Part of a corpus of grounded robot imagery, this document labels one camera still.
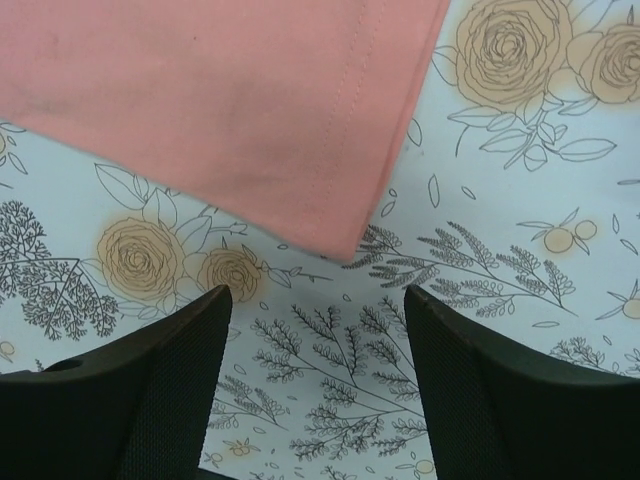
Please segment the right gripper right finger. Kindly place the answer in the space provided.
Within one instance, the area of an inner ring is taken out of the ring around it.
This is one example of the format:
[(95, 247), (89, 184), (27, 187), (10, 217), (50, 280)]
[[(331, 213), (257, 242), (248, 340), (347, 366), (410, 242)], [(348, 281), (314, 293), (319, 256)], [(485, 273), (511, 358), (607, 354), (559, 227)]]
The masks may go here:
[(542, 354), (415, 285), (404, 311), (438, 478), (638, 478), (638, 380)]

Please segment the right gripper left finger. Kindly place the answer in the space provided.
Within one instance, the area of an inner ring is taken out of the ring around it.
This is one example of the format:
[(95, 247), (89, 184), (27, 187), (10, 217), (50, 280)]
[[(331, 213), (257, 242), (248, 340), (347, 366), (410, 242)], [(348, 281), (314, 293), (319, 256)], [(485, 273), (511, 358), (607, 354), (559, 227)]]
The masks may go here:
[(2, 375), (2, 478), (197, 478), (231, 313), (219, 286), (41, 372)]

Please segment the salmon pink t shirt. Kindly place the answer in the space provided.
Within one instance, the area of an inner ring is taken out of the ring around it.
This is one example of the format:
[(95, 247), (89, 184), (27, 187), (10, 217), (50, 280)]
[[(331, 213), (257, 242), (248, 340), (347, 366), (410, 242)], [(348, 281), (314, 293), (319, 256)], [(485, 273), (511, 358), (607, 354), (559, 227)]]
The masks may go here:
[(445, 1), (5, 1), (1, 115), (353, 258)]

